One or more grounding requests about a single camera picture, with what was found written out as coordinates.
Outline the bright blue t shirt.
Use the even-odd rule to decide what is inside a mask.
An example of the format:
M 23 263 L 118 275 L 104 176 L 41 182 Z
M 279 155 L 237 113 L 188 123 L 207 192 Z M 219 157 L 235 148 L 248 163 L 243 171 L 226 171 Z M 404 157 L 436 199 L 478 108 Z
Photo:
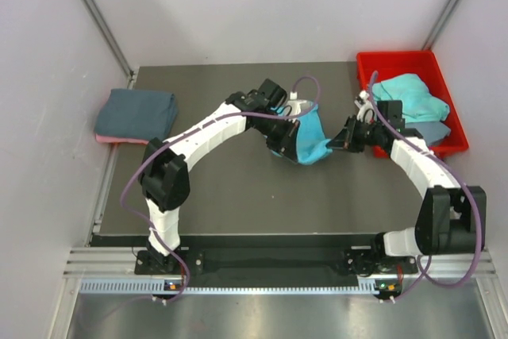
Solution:
M 282 115 L 283 106 L 273 108 Z M 325 159 L 332 153 L 332 149 L 326 145 L 329 139 L 325 137 L 321 119 L 316 106 L 310 113 L 298 118 L 300 126 L 297 135 L 298 164 L 311 165 L 319 160 Z

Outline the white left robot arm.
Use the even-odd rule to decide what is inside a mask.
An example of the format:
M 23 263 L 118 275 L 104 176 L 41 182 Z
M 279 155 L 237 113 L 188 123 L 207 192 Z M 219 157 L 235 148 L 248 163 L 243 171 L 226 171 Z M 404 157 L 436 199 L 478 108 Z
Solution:
M 209 117 L 177 137 L 148 142 L 146 165 L 138 181 L 150 218 L 147 252 L 159 270 L 169 273 L 179 266 L 179 209 L 190 194 L 192 168 L 219 145 L 249 129 L 260 132 L 270 150 L 296 161 L 298 116 L 311 106 L 297 92 L 286 92 L 265 79 L 258 89 L 231 94 Z

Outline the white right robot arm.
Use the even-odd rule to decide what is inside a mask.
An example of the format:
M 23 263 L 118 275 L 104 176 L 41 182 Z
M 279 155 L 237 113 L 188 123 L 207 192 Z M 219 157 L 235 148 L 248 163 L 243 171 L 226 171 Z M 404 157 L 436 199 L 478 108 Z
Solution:
M 402 102 L 372 104 L 367 93 L 355 100 L 358 112 L 327 144 L 329 148 L 360 153 L 379 146 L 397 164 L 421 196 L 414 226 L 379 233 L 364 258 L 380 272 L 388 272 L 400 258 L 439 255 L 473 255 L 464 275 L 474 274 L 485 245 L 487 195 L 482 187 L 468 186 L 427 147 L 416 129 L 408 129 Z

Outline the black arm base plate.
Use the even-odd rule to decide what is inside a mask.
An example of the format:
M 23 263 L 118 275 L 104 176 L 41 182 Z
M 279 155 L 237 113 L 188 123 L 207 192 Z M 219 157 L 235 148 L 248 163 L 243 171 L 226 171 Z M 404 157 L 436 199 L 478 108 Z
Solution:
M 375 261 L 366 249 L 187 248 L 176 252 L 191 287 L 346 287 L 359 276 L 414 275 L 408 257 Z

